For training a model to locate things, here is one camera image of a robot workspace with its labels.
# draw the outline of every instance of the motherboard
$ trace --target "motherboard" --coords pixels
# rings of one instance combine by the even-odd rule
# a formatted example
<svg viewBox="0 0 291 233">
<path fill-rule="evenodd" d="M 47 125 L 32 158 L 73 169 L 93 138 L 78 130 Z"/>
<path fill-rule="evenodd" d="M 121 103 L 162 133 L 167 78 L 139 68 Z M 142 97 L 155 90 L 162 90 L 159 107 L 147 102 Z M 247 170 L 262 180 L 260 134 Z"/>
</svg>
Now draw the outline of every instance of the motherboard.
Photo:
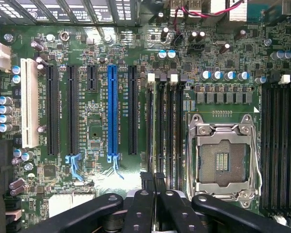
<svg viewBox="0 0 291 233">
<path fill-rule="evenodd" d="M 291 70 L 291 23 L 2 26 L 0 136 L 12 139 L 24 228 L 163 173 L 259 214 L 262 84 Z"/>
</svg>

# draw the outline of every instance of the blue pcie slot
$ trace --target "blue pcie slot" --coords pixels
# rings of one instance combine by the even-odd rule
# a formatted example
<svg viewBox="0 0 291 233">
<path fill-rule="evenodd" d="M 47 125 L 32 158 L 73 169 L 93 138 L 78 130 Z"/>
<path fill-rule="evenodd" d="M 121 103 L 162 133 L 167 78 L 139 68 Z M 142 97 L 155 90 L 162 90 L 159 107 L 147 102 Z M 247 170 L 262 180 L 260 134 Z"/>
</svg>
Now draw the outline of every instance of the blue pcie slot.
<svg viewBox="0 0 291 233">
<path fill-rule="evenodd" d="M 117 67 L 108 65 L 108 163 L 118 156 L 117 102 Z"/>
</svg>

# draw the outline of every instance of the green circuit board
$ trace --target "green circuit board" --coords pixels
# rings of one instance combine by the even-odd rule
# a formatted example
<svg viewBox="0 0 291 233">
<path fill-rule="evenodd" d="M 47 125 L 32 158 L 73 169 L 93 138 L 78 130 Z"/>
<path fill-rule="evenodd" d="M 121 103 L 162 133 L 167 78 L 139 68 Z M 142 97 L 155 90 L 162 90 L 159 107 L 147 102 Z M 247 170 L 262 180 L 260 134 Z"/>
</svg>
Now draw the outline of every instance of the green circuit board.
<svg viewBox="0 0 291 233">
<path fill-rule="evenodd" d="M 162 42 L 160 35 L 162 27 L 145 26 L 139 29 L 102 28 L 104 34 L 109 34 L 111 43 L 102 40 L 101 31 L 93 27 L 31 27 L 31 26 L 3 26 L 0 30 L 1 38 L 6 33 L 13 34 L 15 41 L 8 44 L 12 48 L 12 65 L 20 66 L 21 58 L 32 58 L 36 51 L 31 47 L 31 42 L 38 40 L 43 44 L 44 50 L 41 57 L 47 57 L 48 63 L 55 65 L 59 77 L 59 154 L 48 155 L 46 134 L 39 135 L 39 146 L 30 149 L 35 156 L 32 161 L 33 169 L 25 171 L 23 165 L 15 167 L 15 178 L 26 181 L 25 192 L 20 195 L 22 199 L 23 226 L 25 228 L 49 217 L 49 198 L 53 195 L 66 194 L 92 194 L 94 197 L 115 192 L 125 196 L 132 189 L 141 188 L 140 172 L 147 170 L 147 75 L 160 71 L 162 73 L 175 70 L 177 74 L 187 75 L 187 82 L 183 90 L 183 155 L 185 155 L 186 126 L 195 113 L 199 113 L 206 123 L 239 123 L 245 114 L 253 118 L 257 130 L 257 146 L 260 147 L 261 129 L 261 86 L 255 83 L 257 72 L 260 77 L 265 77 L 268 70 L 276 68 L 289 70 L 291 62 L 281 60 L 273 61 L 270 54 L 273 50 L 291 50 L 291 33 L 283 34 L 287 28 L 291 32 L 291 24 L 279 24 L 276 27 L 263 27 L 260 24 L 245 25 L 247 36 L 239 41 L 234 41 L 235 34 L 218 34 L 215 28 L 199 28 L 185 26 L 180 29 L 185 36 L 192 30 L 203 30 L 206 38 L 203 52 L 187 53 L 187 42 L 175 46 L 173 35 L 170 33 L 166 41 Z M 60 39 L 62 32 L 69 33 L 69 39 L 63 42 Z M 52 34 L 55 39 L 51 42 L 46 36 Z M 273 40 L 272 47 L 264 45 L 264 39 Z M 226 41 L 231 44 L 231 49 L 220 54 L 220 46 L 216 41 Z M 177 56 L 173 60 L 160 60 L 160 50 L 175 50 Z M 99 58 L 105 58 L 103 64 Z M 97 66 L 98 91 L 87 91 L 88 65 Z M 107 65 L 117 65 L 118 68 L 118 152 L 120 153 L 119 169 L 115 172 L 113 164 L 107 162 L 108 154 L 108 76 Z M 67 145 L 67 77 L 66 67 L 78 68 L 78 151 L 81 154 L 78 174 L 84 183 L 72 177 L 70 164 L 65 162 L 68 155 Z M 129 154 L 129 88 L 128 68 L 137 67 L 138 76 L 138 124 L 137 124 L 137 154 Z M 215 71 L 228 73 L 234 71 L 236 75 L 248 72 L 249 78 L 241 82 L 234 78 L 226 81 L 224 78 L 215 82 L 200 79 L 204 71 L 213 74 Z M 3 133 L 3 138 L 12 138 L 15 143 L 21 139 L 21 109 L 17 102 L 20 96 L 16 94 L 18 85 L 11 82 L 13 74 L 1 74 L 1 94 L 13 98 L 13 126 L 14 131 Z M 44 75 L 38 77 L 39 87 L 39 125 L 47 124 L 45 111 L 48 93 Z M 157 98 L 153 88 L 154 103 Z M 223 95 L 231 93 L 232 100 L 221 99 Z M 163 97 L 165 122 L 167 115 L 166 93 Z M 153 130 L 158 124 L 155 115 Z M 166 146 L 170 138 L 164 136 L 163 145 Z M 153 171 L 157 170 L 156 157 L 151 160 Z M 167 159 L 163 159 L 163 171 L 168 174 Z M 183 170 L 181 178 L 185 181 L 185 159 L 180 165 Z M 168 188 L 177 188 L 175 175 L 171 178 Z M 185 192 L 185 185 L 180 189 Z M 259 200 L 255 199 L 250 210 L 258 213 Z"/>
</svg>

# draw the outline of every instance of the white pci slot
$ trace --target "white pci slot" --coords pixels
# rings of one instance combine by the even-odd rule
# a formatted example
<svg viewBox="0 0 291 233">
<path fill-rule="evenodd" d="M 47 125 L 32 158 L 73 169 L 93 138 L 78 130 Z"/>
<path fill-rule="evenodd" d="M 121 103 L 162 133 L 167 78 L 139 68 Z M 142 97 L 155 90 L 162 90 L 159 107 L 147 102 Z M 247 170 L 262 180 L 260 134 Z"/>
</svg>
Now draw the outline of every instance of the white pci slot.
<svg viewBox="0 0 291 233">
<path fill-rule="evenodd" d="M 39 146 L 39 90 L 37 63 L 20 59 L 22 148 Z"/>
</svg>

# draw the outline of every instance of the cpu socket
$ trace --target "cpu socket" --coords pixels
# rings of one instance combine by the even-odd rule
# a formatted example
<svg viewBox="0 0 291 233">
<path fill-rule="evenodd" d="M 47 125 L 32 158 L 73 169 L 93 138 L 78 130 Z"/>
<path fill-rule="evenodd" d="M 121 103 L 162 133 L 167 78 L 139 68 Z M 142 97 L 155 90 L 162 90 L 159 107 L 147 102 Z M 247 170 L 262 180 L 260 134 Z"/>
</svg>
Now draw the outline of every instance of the cpu socket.
<svg viewBox="0 0 291 233">
<path fill-rule="evenodd" d="M 205 123 L 195 114 L 188 125 L 186 191 L 248 208 L 261 194 L 256 129 L 249 114 L 240 123 Z"/>
</svg>

